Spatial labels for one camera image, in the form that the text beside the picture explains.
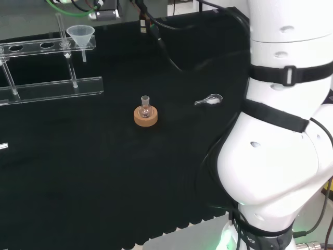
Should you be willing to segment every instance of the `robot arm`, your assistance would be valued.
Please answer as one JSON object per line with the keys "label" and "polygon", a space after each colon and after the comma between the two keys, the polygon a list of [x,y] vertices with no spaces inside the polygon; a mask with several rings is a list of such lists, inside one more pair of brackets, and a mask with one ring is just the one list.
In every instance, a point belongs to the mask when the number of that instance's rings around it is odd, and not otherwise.
{"label": "robot arm", "polygon": [[[308,124],[314,117],[333,134],[333,106],[321,106],[333,72],[311,74],[333,61],[333,1],[248,3],[251,67],[257,71],[250,74],[246,99],[261,114],[241,112],[217,168],[222,185],[239,203],[248,223],[279,232],[293,223],[306,201],[333,176],[331,141],[316,124]],[[284,82],[279,82],[280,75]],[[303,81],[294,82],[295,76]],[[280,125],[293,123],[289,118],[285,122],[286,116],[304,121],[306,129]],[[233,237],[237,241],[236,230]],[[296,249],[293,240],[286,249]]]}

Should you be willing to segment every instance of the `black table surface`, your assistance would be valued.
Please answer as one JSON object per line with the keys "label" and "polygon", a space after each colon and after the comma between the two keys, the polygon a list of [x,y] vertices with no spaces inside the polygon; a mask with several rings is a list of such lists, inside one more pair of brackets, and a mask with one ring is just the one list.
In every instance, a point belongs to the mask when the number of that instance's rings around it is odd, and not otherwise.
{"label": "black table surface", "polygon": [[[96,28],[97,47],[73,54],[78,78],[102,76],[96,96],[0,107],[0,249],[131,249],[149,238],[224,214],[194,191],[195,173],[235,112],[247,84],[248,39],[223,13],[167,18],[160,29],[175,70],[139,23]],[[43,39],[39,35],[15,39]],[[61,54],[8,62],[17,85],[69,78]],[[0,72],[1,86],[6,81]],[[212,93],[213,106],[194,106]],[[134,123],[149,95],[159,120]],[[230,200],[209,178],[203,199]]]}

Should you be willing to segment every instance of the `wire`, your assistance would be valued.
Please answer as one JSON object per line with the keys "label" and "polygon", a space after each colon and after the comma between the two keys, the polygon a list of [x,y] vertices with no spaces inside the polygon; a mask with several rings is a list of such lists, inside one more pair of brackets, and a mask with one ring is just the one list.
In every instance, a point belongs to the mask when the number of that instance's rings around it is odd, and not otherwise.
{"label": "wire", "polygon": [[238,239],[237,239],[237,247],[236,247],[236,250],[239,250],[239,247],[240,247],[240,226],[238,226],[238,230],[237,230],[237,233],[238,233]]}
{"label": "wire", "polygon": [[90,3],[89,3],[89,1],[88,0],[85,0],[85,3],[89,6],[89,8],[93,8],[91,5],[90,5]]}
{"label": "wire", "polygon": [[[325,126],[323,126],[319,121],[317,121],[317,120],[315,120],[313,118],[310,118],[310,121],[312,121],[313,123],[317,124],[322,130],[324,130],[324,132],[327,134],[329,140],[331,141],[331,144],[332,144],[332,147],[333,147],[333,137],[332,137],[331,133],[325,128]],[[329,184],[328,184],[328,187],[327,187],[327,193],[329,193],[329,191],[330,191],[331,183],[332,183],[332,178],[330,178],[330,181],[329,181]],[[326,233],[324,250],[327,250],[327,247],[328,247],[328,238],[329,238],[329,235],[331,234],[332,227],[333,227],[333,217],[332,217],[331,223],[330,223],[330,225],[328,227],[328,230],[327,230],[327,233]]]}
{"label": "wire", "polygon": [[219,209],[224,209],[224,210],[227,210],[228,213],[230,212],[234,212],[234,213],[237,213],[241,216],[241,218],[248,224],[249,222],[247,221],[247,219],[245,218],[244,214],[239,211],[238,209],[236,208],[233,208],[233,207],[220,207],[220,206],[215,206],[215,205],[208,205],[209,207],[213,207],[213,208],[219,208]]}
{"label": "wire", "polygon": [[175,64],[174,61],[169,57],[169,55],[167,55],[167,59],[171,63],[171,65],[175,67],[179,72],[183,72],[182,69],[178,67],[177,64]]}
{"label": "wire", "polygon": [[333,244],[327,244],[327,249],[333,249]]}
{"label": "wire", "polygon": [[[225,134],[225,132],[232,126],[232,124],[235,122],[235,120],[237,119],[238,117],[238,113],[235,113],[231,120],[227,123],[227,125],[224,127],[224,129],[222,130],[220,136],[218,137],[219,139],[216,140],[216,142],[214,142],[213,145],[210,146],[210,148],[208,149],[204,159],[202,160],[202,162],[200,163],[200,166],[199,166],[199,169],[198,171],[196,172],[195,174],[195,178],[194,178],[194,190],[195,190],[195,193],[197,194],[198,193],[198,190],[197,190],[197,179],[198,179],[198,172],[203,168],[203,164],[204,162],[206,161],[206,159],[209,157],[209,155],[213,152],[214,148],[219,144],[219,142],[221,141],[223,135]],[[210,177],[214,180],[215,177],[211,174],[211,172],[209,171],[209,174],[210,174]]]}
{"label": "wire", "polygon": [[79,5],[77,5],[74,0],[71,0],[71,1],[72,1],[72,4],[75,6],[76,9],[78,9],[78,10],[80,10],[82,12],[89,12],[89,10],[83,9]]}
{"label": "wire", "polygon": [[328,230],[327,230],[327,233],[326,233],[324,250],[327,250],[327,246],[328,246],[328,238],[329,238],[329,235],[331,234],[332,227],[333,227],[333,217],[332,217],[331,223],[330,223],[330,225],[329,225],[329,227],[328,227]]}
{"label": "wire", "polygon": [[328,201],[328,195],[329,195],[329,191],[330,191],[330,187],[332,185],[332,180],[333,180],[333,177],[331,177],[328,181],[328,188],[327,188],[327,192],[326,192],[326,195],[325,195],[325,200],[324,200],[324,205],[323,205],[323,209],[322,209],[322,212],[321,212],[321,215],[319,216],[318,220],[317,220],[317,223],[313,226],[312,229],[308,230],[306,232],[306,234],[309,234],[309,233],[312,233],[314,230],[316,230],[316,228],[319,226],[323,216],[324,216],[324,213],[325,213],[325,209],[326,209],[326,205],[327,205],[327,201]]}
{"label": "wire", "polygon": [[195,28],[196,26],[195,25],[189,25],[189,26],[185,26],[183,28],[175,28],[175,27],[171,27],[169,25],[166,25],[164,23],[161,23],[159,21],[157,21],[149,12],[145,12],[146,15],[150,18],[151,22],[153,22],[154,24],[156,24],[157,26],[160,26],[160,27],[163,27],[163,28],[166,28],[166,29],[169,29],[169,30],[177,30],[177,31],[180,31],[180,30],[188,30],[188,29],[193,29]]}
{"label": "wire", "polygon": [[58,12],[60,12],[60,13],[62,13],[62,14],[64,14],[64,15],[71,16],[71,17],[86,17],[86,16],[88,16],[90,13],[94,12],[94,11],[98,8],[97,6],[95,6],[93,9],[91,9],[91,10],[88,11],[88,12],[77,14],[77,13],[67,12],[67,11],[65,11],[65,10],[63,10],[63,9],[58,8],[58,7],[55,6],[53,3],[51,3],[50,0],[46,0],[46,1],[47,1],[48,4],[50,4],[50,6],[51,6],[53,9],[57,10]]}
{"label": "wire", "polygon": [[206,4],[208,6],[211,6],[211,7],[214,7],[214,8],[217,8],[217,9],[220,9],[220,10],[223,10],[225,11],[227,14],[233,16],[241,25],[242,27],[244,28],[244,30],[246,31],[246,33],[248,35],[250,35],[250,24],[247,20],[245,20],[241,15],[231,11],[230,9],[228,8],[224,8],[220,5],[216,5],[216,4],[213,4],[213,3],[209,3],[209,2],[206,2],[204,0],[197,0],[199,3],[202,3],[202,4]]}
{"label": "wire", "polygon": [[176,10],[176,0],[173,0],[173,15],[175,15]]}

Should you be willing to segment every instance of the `test tube rack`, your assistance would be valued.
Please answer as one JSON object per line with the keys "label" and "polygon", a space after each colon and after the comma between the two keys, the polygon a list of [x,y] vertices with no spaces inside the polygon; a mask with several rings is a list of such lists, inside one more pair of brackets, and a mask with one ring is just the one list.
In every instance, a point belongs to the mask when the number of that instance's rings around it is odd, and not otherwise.
{"label": "test tube rack", "polygon": [[[103,89],[102,77],[76,79],[71,53],[89,51],[96,47],[95,36],[90,38],[86,47],[78,47],[72,38],[64,37],[61,16],[57,16],[61,38],[0,44],[0,67],[7,79],[7,87],[0,87],[0,105],[45,101],[67,97],[97,95]],[[7,61],[20,56],[63,53],[70,80],[15,85]]]}

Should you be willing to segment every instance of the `black cable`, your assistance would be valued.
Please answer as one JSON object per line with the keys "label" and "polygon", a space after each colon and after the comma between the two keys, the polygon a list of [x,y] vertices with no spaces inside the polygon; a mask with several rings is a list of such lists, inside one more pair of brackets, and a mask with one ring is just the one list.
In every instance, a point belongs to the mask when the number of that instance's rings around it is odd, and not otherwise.
{"label": "black cable", "polygon": [[182,69],[180,69],[180,67],[178,67],[177,64],[174,63],[174,61],[169,57],[168,54],[167,54],[167,59],[171,63],[171,65],[174,66],[178,71],[183,72]]}
{"label": "black cable", "polygon": [[333,244],[327,244],[327,249],[333,249]]}
{"label": "black cable", "polygon": [[237,231],[237,233],[238,233],[238,238],[237,238],[237,246],[236,246],[236,250],[239,250],[239,248],[240,248],[240,226],[238,226],[238,231]]}
{"label": "black cable", "polygon": [[[237,213],[237,214],[240,215],[241,219],[243,219],[243,221],[245,221],[245,223],[249,224],[248,220],[245,218],[245,216],[243,215],[243,213],[242,213],[241,211],[239,211],[238,209],[231,208],[231,207],[220,207],[220,206],[214,206],[214,205],[209,205],[209,206],[210,206],[210,207],[214,207],[214,208],[220,208],[220,209],[227,210],[229,214],[231,214],[230,211],[232,211],[233,213]],[[258,244],[259,244],[259,250],[261,250],[261,243],[260,243],[260,241],[259,241],[259,239],[258,239],[257,236],[255,236],[255,238],[256,238],[256,240],[257,240],[257,242],[258,242]],[[248,244],[247,241],[245,242],[245,244],[246,244],[246,248],[247,248],[247,250],[250,250],[250,247],[249,247],[249,244]]]}
{"label": "black cable", "polygon": [[[201,164],[200,164],[200,166],[199,166],[198,171],[196,171],[196,173],[195,173],[195,177],[194,177],[194,191],[195,191],[196,194],[198,193],[198,190],[197,190],[198,172],[203,168],[203,165],[204,165],[206,159],[210,156],[210,154],[213,152],[213,150],[215,149],[215,147],[219,144],[219,142],[220,142],[221,139],[223,138],[223,135],[224,135],[225,132],[226,132],[226,131],[232,126],[232,124],[235,122],[235,120],[237,119],[237,117],[238,117],[238,113],[235,113],[235,114],[233,115],[233,117],[231,118],[231,120],[227,123],[227,125],[225,126],[225,128],[222,130],[222,133],[220,134],[220,136],[218,137],[218,139],[216,140],[216,142],[214,142],[214,144],[210,146],[210,148],[208,149],[208,151],[207,151],[207,153],[206,153],[204,159],[202,160],[202,162],[201,162]],[[214,180],[217,184],[221,184],[220,180],[217,180],[217,179],[215,178],[214,173],[212,173],[212,172],[210,171],[210,169],[208,169],[208,170],[209,170],[209,171],[208,171],[208,174],[209,174],[210,178],[211,178],[212,180]],[[223,209],[223,207],[212,206],[212,205],[207,204],[207,203],[206,203],[206,205],[209,205],[209,206],[211,206],[211,207],[215,207],[215,208],[221,208],[221,209]]]}
{"label": "black cable", "polygon": [[327,192],[326,192],[326,195],[325,195],[325,200],[324,200],[324,205],[323,205],[323,209],[322,209],[322,212],[321,212],[321,215],[319,216],[318,220],[317,220],[317,223],[313,226],[312,229],[308,230],[306,232],[306,234],[309,234],[309,233],[312,233],[314,230],[316,230],[316,228],[319,226],[323,216],[324,216],[324,213],[325,213],[325,209],[326,209],[326,205],[327,205],[327,201],[328,201],[328,195],[329,195],[329,191],[330,191],[330,187],[332,185],[332,180],[333,180],[333,177],[331,177],[328,181],[328,188],[327,188]]}
{"label": "black cable", "polygon": [[211,6],[211,7],[214,7],[214,8],[217,8],[217,9],[220,9],[220,10],[223,10],[225,11],[227,14],[233,16],[241,25],[242,27],[244,28],[244,30],[246,31],[246,33],[248,35],[250,35],[250,24],[248,23],[247,20],[245,20],[241,15],[231,11],[230,9],[228,8],[224,8],[220,5],[216,5],[216,4],[212,4],[212,3],[209,3],[209,2],[206,2],[204,0],[197,0],[199,3],[202,3],[202,4],[206,4],[208,6]]}
{"label": "black cable", "polygon": [[328,230],[327,230],[327,233],[326,233],[324,250],[327,250],[328,238],[329,238],[329,235],[331,234],[332,227],[333,227],[333,217],[332,217],[331,223],[329,224],[329,227],[328,227]]}
{"label": "black cable", "polygon": [[[333,177],[331,177],[329,180],[328,180],[328,187],[330,187],[332,185],[332,180],[333,180]],[[300,231],[300,232],[294,232],[292,235],[293,235],[293,238],[296,239],[296,238],[299,238],[299,237],[303,237],[303,236],[306,236],[308,235],[309,233],[312,233],[314,230],[316,230],[316,228],[319,226],[320,222],[322,221],[322,218],[324,216],[324,213],[325,213],[325,210],[326,210],[326,206],[327,206],[327,201],[328,201],[328,196],[329,196],[329,191],[330,189],[328,188],[327,189],[327,192],[325,194],[325,199],[324,199],[324,204],[323,204],[323,208],[322,208],[322,212],[316,222],[316,224],[308,231]]]}
{"label": "black cable", "polygon": [[173,15],[175,15],[175,9],[176,9],[176,0],[173,0]]}
{"label": "black cable", "polygon": [[[323,126],[319,121],[317,121],[317,120],[315,120],[313,118],[310,118],[310,121],[312,121],[313,123],[317,124],[322,130],[324,130],[324,132],[327,134],[329,140],[331,141],[331,144],[332,144],[332,147],[333,147],[333,137],[332,137],[331,133],[325,128],[325,126]],[[327,186],[327,193],[329,192],[329,190],[331,188],[331,186],[330,186],[331,180],[332,180],[332,178],[330,178],[330,183]],[[331,223],[330,223],[330,225],[328,227],[328,230],[327,230],[327,233],[326,233],[324,250],[327,250],[328,238],[329,238],[329,235],[331,234],[332,227],[333,227],[333,217],[332,217]]]}
{"label": "black cable", "polygon": [[79,9],[80,11],[83,11],[83,12],[89,12],[90,11],[90,10],[86,10],[86,9],[81,8],[79,5],[76,4],[76,2],[74,0],[72,0],[72,4],[76,7],[76,9]]}
{"label": "black cable", "polygon": [[195,25],[188,25],[188,26],[185,26],[183,28],[175,28],[175,27],[171,27],[169,25],[166,25],[164,23],[161,23],[159,21],[157,21],[149,12],[145,12],[145,14],[150,18],[150,21],[152,23],[154,23],[155,25],[157,26],[160,26],[160,27],[163,27],[163,28],[166,28],[166,29],[169,29],[169,30],[177,30],[177,31],[180,31],[180,30],[188,30],[188,29],[193,29],[195,28],[196,26]]}

